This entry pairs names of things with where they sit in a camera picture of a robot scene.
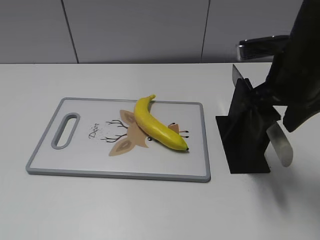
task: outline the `cutting board handle hole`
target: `cutting board handle hole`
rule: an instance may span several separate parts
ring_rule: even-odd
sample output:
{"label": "cutting board handle hole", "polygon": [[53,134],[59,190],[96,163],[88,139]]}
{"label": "cutting board handle hole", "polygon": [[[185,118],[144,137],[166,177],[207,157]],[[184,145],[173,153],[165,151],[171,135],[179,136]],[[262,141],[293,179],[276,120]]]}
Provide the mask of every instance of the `cutting board handle hole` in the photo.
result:
{"label": "cutting board handle hole", "polygon": [[54,149],[64,149],[69,145],[79,120],[80,115],[75,112],[68,113],[63,117],[51,142]]}

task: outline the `deer illustration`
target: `deer illustration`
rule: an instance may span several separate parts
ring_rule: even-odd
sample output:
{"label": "deer illustration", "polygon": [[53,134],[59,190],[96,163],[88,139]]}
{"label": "deer illustration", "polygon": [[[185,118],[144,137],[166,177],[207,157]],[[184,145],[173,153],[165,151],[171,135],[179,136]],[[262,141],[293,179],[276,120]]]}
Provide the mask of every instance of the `deer illustration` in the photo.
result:
{"label": "deer illustration", "polygon": [[[110,138],[110,137],[101,138],[101,140],[104,140],[107,143],[117,142],[109,152],[109,156],[111,157],[111,156],[117,156],[117,155],[127,153],[130,150],[132,150],[136,145],[143,148],[148,148],[148,146],[145,143],[146,138],[148,137],[149,141],[152,141],[153,139],[148,135],[146,135],[145,132],[143,132],[140,129],[140,127],[138,127],[135,120],[134,113],[126,110],[120,110],[120,117],[121,117],[121,120],[128,126],[125,126],[123,122],[120,120],[106,121],[106,123],[108,123],[108,125],[117,124],[118,128],[127,129],[126,133],[122,135],[115,135],[116,136],[115,138]],[[179,131],[179,125],[174,122],[168,125],[168,128],[175,131],[176,133],[189,132],[187,130]]]}

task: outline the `gray wall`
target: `gray wall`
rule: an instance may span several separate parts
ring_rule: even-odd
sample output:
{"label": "gray wall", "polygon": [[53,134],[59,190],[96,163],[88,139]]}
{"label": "gray wall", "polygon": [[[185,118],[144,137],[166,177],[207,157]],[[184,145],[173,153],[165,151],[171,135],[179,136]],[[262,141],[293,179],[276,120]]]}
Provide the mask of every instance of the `gray wall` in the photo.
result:
{"label": "gray wall", "polygon": [[80,63],[199,63],[208,0],[64,0]]}
{"label": "gray wall", "polygon": [[302,0],[212,0],[201,61],[235,62],[235,46],[240,40],[289,35],[301,3]]}
{"label": "gray wall", "polygon": [[76,63],[59,0],[0,0],[0,63]]}
{"label": "gray wall", "polygon": [[236,62],[240,40],[289,34],[302,1],[0,0],[0,63]]}

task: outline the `black stand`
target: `black stand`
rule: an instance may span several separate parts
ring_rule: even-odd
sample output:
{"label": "black stand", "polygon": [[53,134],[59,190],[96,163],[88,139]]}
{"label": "black stand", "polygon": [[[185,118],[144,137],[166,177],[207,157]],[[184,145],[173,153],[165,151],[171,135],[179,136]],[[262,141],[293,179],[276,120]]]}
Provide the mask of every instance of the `black stand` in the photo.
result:
{"label": "black stand", "polygon": [[216,116],[232,174],[269,173],[264,153],[267,129],[281,117],[274,107],[256,99],[249,79],[239,78],[228,116]]}

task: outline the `deer antler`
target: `deer antler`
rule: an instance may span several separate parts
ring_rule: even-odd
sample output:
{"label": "deer antler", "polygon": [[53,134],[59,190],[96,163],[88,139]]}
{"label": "deer antler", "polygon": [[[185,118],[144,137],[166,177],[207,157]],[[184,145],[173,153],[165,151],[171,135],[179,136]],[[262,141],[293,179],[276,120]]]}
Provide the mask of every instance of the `deer antler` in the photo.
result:
{"label": "deer antler", "polygon": [[127,136],[127,134],[123,134],[123,135],[115,135],[117,136],[117,138],[111,138],[111,137],[107,137],[105,136],[104,138],[100,138],[100,140],[105,140],[107,143],[115,143],[116,141],[118,141],[120,138]]}
{"label": "deer antler", "polygon": [[125,125],[122,123],[122,121],[120,121],[120,120],[106,121],[106,123],[108,123],[108,125],[110,125],[110,124],[120,124],[119,126],[117,126],[118,128],[128,129],[128,127],[125,126]]}

